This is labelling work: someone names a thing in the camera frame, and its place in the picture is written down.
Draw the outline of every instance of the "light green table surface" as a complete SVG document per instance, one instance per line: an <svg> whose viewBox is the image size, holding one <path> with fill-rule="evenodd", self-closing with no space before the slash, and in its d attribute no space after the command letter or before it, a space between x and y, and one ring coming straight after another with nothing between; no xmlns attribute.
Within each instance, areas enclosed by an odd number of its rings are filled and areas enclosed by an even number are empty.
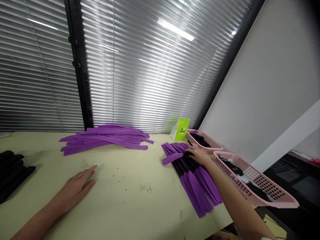
<svg viewBox="0 0 320 240"><path fill-rule="evenodd" d="M198 239L232 223L224 204L199 219L173 166L163 166L161 144L169 135L150 135L147 151L117 145L70 156L60 138L70 133L17 132L0 139L0 152L25 156L35 172L0 205L0 239L12 237L76 173L98 165L97 183L44 239Z"/></svg>

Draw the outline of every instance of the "window blind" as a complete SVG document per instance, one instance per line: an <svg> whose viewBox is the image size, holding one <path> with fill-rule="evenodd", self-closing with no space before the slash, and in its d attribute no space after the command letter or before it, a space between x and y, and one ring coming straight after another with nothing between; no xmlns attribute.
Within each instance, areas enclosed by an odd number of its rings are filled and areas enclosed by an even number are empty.
<svg viewBox="0 0 320 240"><path fill-rule="evenodd" d="M63 0L0 0L0 131L78 131Z"/></svg>
<svg viewBox="0 0 320 240"><path fill-rule="evenodd" d="M94 126L193 128L252 2L81 0Z"/></svg>

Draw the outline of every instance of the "pink plastic basket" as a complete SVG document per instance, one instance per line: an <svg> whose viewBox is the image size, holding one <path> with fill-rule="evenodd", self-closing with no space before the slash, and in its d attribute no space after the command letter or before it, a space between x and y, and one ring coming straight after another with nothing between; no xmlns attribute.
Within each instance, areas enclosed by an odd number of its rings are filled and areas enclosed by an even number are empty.
<svg viewBox="0 0 320 240"><path fill-rule="evenodd" d="M267 202L257 196L250 188L247 187L244 182L234 174L227 165L224 164L219 158L219 154L222 158L232 159L233 164L239 167L243 173L250 178L255 184L257 184L263 191L271 196L275 202ZM233 185L242 193L242 195L254 206L271 206L276 208L297 208L299 207L298 201L291 196L287 191L281 188L278 184L273 182L271 179L260 173L257 169L252 167L249 163L243 160L236 154L214 151L214 161L223 171L223 173L231 180Z"/></svg>
<svg viewBox="0 0 320 240"><path fill-rule="evenodd" d="M208 147L204 147L202 145L200 145L191 135L190 135L190 132L192 131L198 131L198 135L199 136L202 136L204 137L204 140L209 143L209 145L211 146L211 148L208 148ZM207 134L205 134L204 132L202 131L199 131L199 130L194 130L194 129L188 129L188 132L187 132L187 140L193 145L197 145L199 147L199 149L201 149L202 151L206 152L206 153L213 153L214 151L217 151L217 150L223 150L223 147L217 143L215 140L213 140L211 137L209 137Z"/></svg>

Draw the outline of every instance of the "green and white bag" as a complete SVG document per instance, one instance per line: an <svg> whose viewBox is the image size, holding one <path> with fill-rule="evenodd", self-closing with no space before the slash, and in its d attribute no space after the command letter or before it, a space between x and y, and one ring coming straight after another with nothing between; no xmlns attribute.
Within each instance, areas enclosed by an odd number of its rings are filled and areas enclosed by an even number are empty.
<svg viewBox="0 0 320 240"><path fill-rule="evenodd" d="M190 118L179 118L177 124L173 127L170 136L175 141L185 140Z"/></svg>

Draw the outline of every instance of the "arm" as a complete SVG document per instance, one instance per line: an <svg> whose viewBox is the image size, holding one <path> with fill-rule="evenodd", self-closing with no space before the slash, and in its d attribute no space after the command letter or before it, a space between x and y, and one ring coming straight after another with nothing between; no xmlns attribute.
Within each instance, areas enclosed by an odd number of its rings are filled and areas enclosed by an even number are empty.
<svg viewBox="0 0 320 240"><path fill-rule="evenodd" d="M89 176L94 173L96 167L97 165L70 178L53 199L37 212L11 240L40 239L57 218L80 202L93 187L95 181L90 182L85 187L84 185Z"/></svg>
<svg viewBox="0 0 320 240"><path fill-rule="evenodd" d="M276 237L248 201L205 152L197 147L190 147L186 151L193 153L194 156L190 155L189 157L208 170L234 221L237 232L243 239L261 240L262 237L266 237L276 240Z"/></svg>

